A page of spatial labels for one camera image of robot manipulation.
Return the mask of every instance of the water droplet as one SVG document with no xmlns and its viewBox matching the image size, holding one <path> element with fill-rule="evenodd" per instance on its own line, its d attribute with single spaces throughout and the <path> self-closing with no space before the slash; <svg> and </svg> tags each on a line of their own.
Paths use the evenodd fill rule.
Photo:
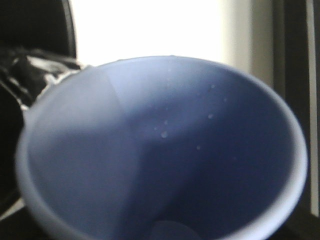
<svg viewBox="0 0 320 240">
<path fill-rule="evenodd" d="M 167 132 L 167 131 L 163 131 L 163 132 L 161 133 L 161 137 L 162 137 L 163 139 L 167 138 L 167 137 L 168 137 L 168 132 Z"/>
</svg>

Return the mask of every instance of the wall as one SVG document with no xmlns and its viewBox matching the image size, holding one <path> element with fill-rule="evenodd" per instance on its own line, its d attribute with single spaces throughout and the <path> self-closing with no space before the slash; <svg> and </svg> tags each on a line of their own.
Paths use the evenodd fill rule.
<svg viewBox="0 0 320 240">
<path fill-rule="evenodd" d="M 271 0 L 72 0 L 71 6 L 84 63 L 188 56 L 273 84 Z"/>
</svg>

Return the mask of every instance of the blue mug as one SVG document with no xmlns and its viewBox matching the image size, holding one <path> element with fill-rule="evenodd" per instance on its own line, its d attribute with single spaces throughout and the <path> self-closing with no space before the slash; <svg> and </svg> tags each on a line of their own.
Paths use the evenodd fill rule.
<svg viewBox="0 0 320 240">
<path fill-rule="evenodd" d="M 61 240 L 264 240 L 302 192 L 307 151 L 258 79 L 187 57 L 90 67 L 25 113 L 31 214 Z"/>
</svg>

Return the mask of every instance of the blue ceramic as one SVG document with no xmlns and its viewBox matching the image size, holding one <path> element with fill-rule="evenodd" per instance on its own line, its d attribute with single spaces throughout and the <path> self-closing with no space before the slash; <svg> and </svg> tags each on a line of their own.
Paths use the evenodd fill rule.
<svg viewBox="0 0 320 240">
<path fill-rule="evenodd" d="M 206 60 L 88 68 L 25 121 L 18 184 L 61 240 L 264 240 L 305 182 L 305 141 L 285 102 Z"/>
</svg>

